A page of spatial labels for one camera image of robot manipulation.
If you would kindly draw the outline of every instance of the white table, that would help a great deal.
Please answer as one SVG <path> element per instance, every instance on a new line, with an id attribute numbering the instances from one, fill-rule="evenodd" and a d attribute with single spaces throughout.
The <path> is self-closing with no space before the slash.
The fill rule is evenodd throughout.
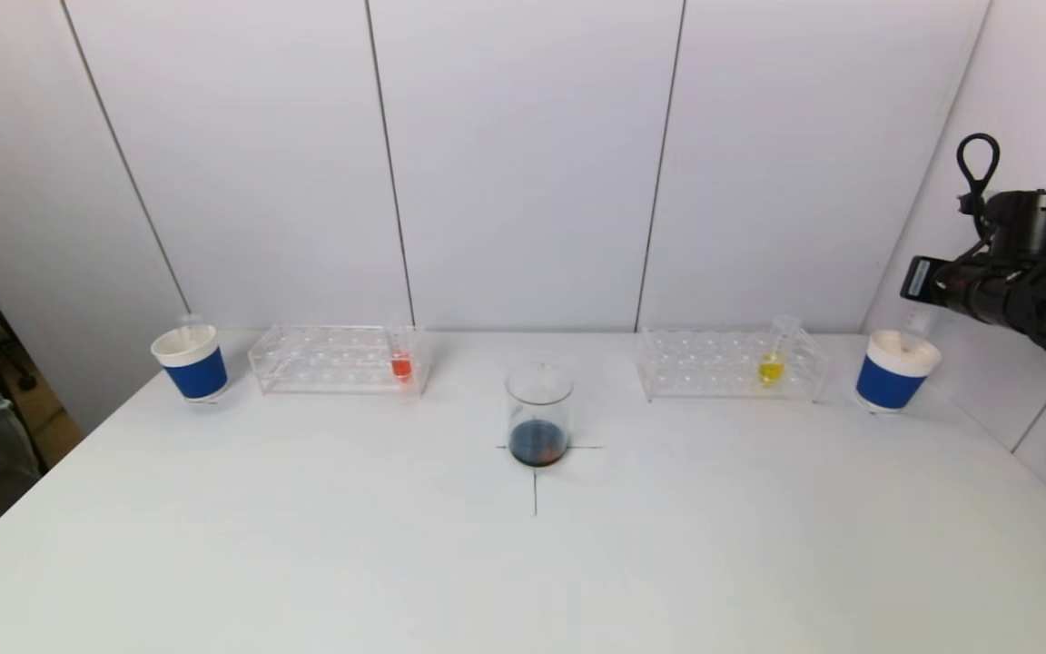
<path id="1" fill-rule="evenodd" d="M 1046 653 L 1046 488 L 926 388 L 643 399 L 636 336 L 439 335 L 420 399 L 158 376 L 0 520 L 0 651 Z M 576 380 L 516 464 L 507 365 Z"/>

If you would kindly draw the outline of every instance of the white cup rim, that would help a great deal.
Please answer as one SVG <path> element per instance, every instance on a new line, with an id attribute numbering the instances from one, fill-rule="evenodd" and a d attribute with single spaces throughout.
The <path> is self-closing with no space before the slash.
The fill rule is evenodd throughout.
<path id="1" fill-rule="evenodd" d="M 170 365 L 174 360 L 192 359 L 196 353 L 210 347 L 212 341 L 217 338 L 217 328 L 211 324 L 196 324 L 196 326 L 192 326 L 192 330 L 195 328 L 203 328 L 204 330 L 204 339 L 200 340 L 195 346 L 179 348 L 176 342 L 180 338 L 179 330 L 172 330 L 170 332 L 163 333 L 158 339 L 153 341 L 151 353 L 165 365 Z"/>
<path id="2" fill-rule="evenodd" d="M 899 332 L 893 330 L 879 330 L 872 333 L 866 356 L 878 367 L 904 377 L 927 377 L 934 367 L 937 367 L 939 361 L 942 361 L 939 348 L 927 341 L 918 341 L 913 351 L 916 355 L 913 359 L 894 347 L 884 347 L 899 343 L 900 338 Z"/>

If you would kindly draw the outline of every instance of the blue paper cup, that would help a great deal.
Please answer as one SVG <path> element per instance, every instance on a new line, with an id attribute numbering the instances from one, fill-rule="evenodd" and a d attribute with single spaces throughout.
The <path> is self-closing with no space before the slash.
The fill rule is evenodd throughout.
<path id="1" fill-rule="evenodd" d="M 906 352 L 899 332 L 872 333 L 866 361 L 858 376 L 858 397 L 872 413 L 897 412 L 910 402 L 939 361 L 942 353 L 931 343 L 918 341 L 916 347 Z"/>
<path id="2" fill-rule="evenodd" d="M 153 355 L 188 402 L 204 402 L 228 388 L 217 328 L 196 324 L 174 330 L 153 342 Z"/>

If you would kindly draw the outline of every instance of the floor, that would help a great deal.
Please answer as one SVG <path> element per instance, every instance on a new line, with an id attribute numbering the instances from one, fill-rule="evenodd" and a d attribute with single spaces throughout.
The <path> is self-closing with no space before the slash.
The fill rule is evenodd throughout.
<path id="1" fill-rule="evenodd" d="M 83 442 L 83 431 L 75 425 L 66 409 L 54 396 L 54 390 L 47 385 L 42 373 L 35 368 L 30 357 L 26 356 L 24 349 L 16 344 L 10 347 L 10 352 L 24 362 L 26 368 L 35 371 L 38 386 L 33 389 L 22 390 L 18 388 L 18 373 L 14 369 L 0 354 L 0 373 L 12 385 L 12 390 L 16 397 L 18 410 L 22 413 L 26 422 L 26 428 L 35 437 L 38 449 L 42 452 L 46 464 L 54 467 L 67 455 L 67 452 L 74 450 L 76 444 Z"/>

